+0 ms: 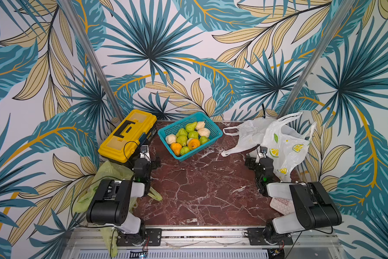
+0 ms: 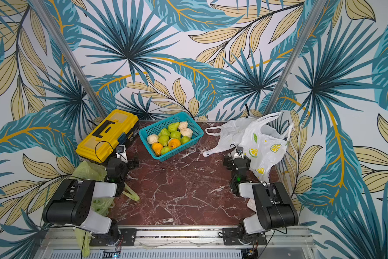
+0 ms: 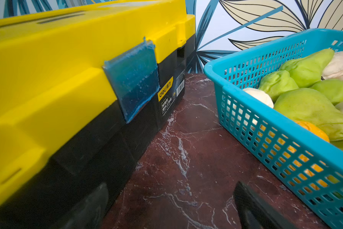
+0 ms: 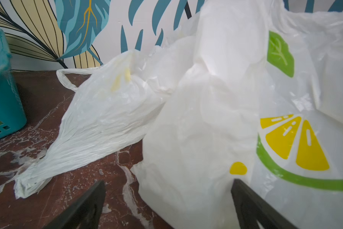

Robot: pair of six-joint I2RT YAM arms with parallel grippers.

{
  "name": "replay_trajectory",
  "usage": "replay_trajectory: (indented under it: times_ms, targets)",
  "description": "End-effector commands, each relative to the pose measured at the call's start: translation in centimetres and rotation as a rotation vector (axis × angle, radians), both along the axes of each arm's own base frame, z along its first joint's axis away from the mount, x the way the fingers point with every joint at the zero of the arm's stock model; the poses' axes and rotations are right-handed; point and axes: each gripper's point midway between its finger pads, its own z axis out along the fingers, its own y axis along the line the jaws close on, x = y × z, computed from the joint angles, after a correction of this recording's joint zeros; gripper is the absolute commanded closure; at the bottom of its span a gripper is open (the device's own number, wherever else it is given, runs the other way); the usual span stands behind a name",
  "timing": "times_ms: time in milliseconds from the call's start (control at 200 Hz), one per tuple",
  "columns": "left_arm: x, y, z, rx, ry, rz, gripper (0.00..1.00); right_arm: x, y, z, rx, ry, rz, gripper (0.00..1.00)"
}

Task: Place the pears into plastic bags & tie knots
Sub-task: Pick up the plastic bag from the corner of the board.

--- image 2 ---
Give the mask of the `yellow pear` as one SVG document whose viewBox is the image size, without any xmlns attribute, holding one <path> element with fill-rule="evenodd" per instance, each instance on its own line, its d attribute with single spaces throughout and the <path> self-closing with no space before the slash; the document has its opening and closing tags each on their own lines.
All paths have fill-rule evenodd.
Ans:
<svg viewBox="0 0 388 259">
<path fill-rule="evenodd" d="M 158 143 L 158 142 L 153 143 L 152 146 L 151 146 L 151 148 L 154 151 L 156 156 L 161 156 L 162 155 L 161 154 L 161 150 L 163 149 L 163 147 L 164 146 L 162 144 Z"/>
</svg>

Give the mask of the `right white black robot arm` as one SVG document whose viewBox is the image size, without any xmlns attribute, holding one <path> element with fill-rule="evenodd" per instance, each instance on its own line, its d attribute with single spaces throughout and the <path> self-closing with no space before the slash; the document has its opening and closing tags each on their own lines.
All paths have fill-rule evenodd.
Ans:
<svg viewBox="0 0 388 259">
<path fill-rule="evenodd" d="M 227 155 L 223 165 L 231 171 L 231 191 L 253 201 L 255 214 L 240 221 L 237 228 L 224 228 L 225 243 L 250 245 L 260 242 L 266 232 L 298 225 L 298 215 L 281 182 L 253 183 L 247 180 L 251 160 L 243 154 Z"/>
</svg>

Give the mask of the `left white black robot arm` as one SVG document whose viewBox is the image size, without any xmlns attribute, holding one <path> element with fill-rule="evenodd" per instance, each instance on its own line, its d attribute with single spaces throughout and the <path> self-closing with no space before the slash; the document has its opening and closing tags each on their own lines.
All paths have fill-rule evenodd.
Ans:
<svg viewBox="0 0 388 259">
<path fill-rule="evenodd" d="M 90 232 L 98 245 L 120 246 L 127 233 L 122 234 L 116 220 L 95 212 L 91 204 L 95 199 L 119 197 L 126 187 L 128 172 L 138 167 L 138 157 L 127 162 L 111 158 L 103 181 L 63 180 L 44 208 L 43 221 Z"/>
</svg>

